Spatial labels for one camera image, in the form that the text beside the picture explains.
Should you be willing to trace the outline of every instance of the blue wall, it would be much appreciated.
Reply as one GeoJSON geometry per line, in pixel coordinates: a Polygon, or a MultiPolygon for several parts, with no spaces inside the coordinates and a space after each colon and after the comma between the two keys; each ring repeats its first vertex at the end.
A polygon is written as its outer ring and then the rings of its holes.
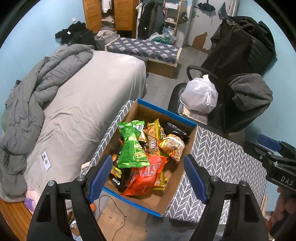
{"type": "MultiPolygon", "coordinates": [[[[246,136],[254,138],[262,133],[276,140],[284,140],[296,146],[296,53],[289,40],[275,21],[253,0],[241,0],[237,15],[249,16],[263,21],[271,30],[277,61],[270,65],[263,78],[273,91],[274,100],[263,115],[246,130],[246,136]]],[[[278,194],[277,186],[268,183],[267,211],[274,210],[278,194]]]]}
{"type": "Polygon", "coordinates": [[[85,22],[82,0],[41,0],[9,34],[0,49],[0,118],[15,81],[60,46],[55,34],[72,18],[85,22]]]}

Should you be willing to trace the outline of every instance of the black cable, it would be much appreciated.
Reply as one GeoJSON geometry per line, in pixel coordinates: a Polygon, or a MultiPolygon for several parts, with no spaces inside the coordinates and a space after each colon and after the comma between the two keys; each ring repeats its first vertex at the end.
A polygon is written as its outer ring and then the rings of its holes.
{"type": "MultiPolygon", "coordinates": [[[[117,207],[117,205],[116,205],[116,203],[115,203],[115,201],[113,200],[112,197],[110,197],[110,196],[108,196],[108,195],[102,195],[102,196],[100,196],[100,198],[99,198],[99,212],[100,212],[100,216],[101,216],[101,209],[100,209],[100,201],[101,201],[101,197],[109,197],[109,198],[111,198],[111,200],[114,202],[115,206],[117,207]]],[[[115,235],[116,235],[117,231],[121,230],[121,229],[125,226],[125,224],[126,224],[126,216],[125,216],[124,213],[119,209],[119,207],[117,207],[117,209],[118,209],[118,210],[122,213],[122,215],[124,216],[124,223],[123,223],[123,226],[122,226],[121,228],[119,228],[119,229],[116,230],[116,232],[115,232],[115,234],[114,234],[114,236],[113,236],[113,238],[112,238],[112,241],[113,241],[113,239],[115,238],[115,235]]]]}

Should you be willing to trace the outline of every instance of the brown patch on door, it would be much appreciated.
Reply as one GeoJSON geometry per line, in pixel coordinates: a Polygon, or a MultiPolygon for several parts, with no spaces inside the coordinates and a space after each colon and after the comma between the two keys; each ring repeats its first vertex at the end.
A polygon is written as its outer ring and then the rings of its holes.
{"type": "Polygon", "coordinates": [[[196,36],[193,40],[192,47],[196,48],[202,52],[209,53],[209,50],[203,48],[206,38],[207,38],[207,32],[196,36]]]}

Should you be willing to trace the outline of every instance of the gray floor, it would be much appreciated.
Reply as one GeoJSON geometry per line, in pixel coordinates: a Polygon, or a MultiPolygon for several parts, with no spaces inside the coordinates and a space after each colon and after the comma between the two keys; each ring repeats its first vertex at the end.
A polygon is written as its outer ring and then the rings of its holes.
{"type": "MultiPolygon", "coordinates": [[[[143,99],[151,104],[167,109],[174,87],[179,83],[189,81],[186,75],[187,66],[201,66],[206,58],[207,53],[189,46],[184,47],[181,51],[179,63],[175,71],[175,78],[170,79],[157,74],[149,74],[147,78],[147,93],[143,99]]],[[[196,76],[197,74],[199,75],[200,72],[197,73],[196,71],[196,73],[194,73],[192,70],[192,76],[196,76]]]]}

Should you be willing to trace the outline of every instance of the green snack bag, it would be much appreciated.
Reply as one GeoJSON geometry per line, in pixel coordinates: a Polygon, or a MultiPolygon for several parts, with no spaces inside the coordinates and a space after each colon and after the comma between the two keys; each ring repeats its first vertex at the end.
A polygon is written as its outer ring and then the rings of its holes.
{"type": "Polygon", "coordinates": [[[150,165],[148,158],[138,140],[145,122],[133,120],[118,124],[124,144],[118,161],[118,168],[147,167],[150,165]]]}

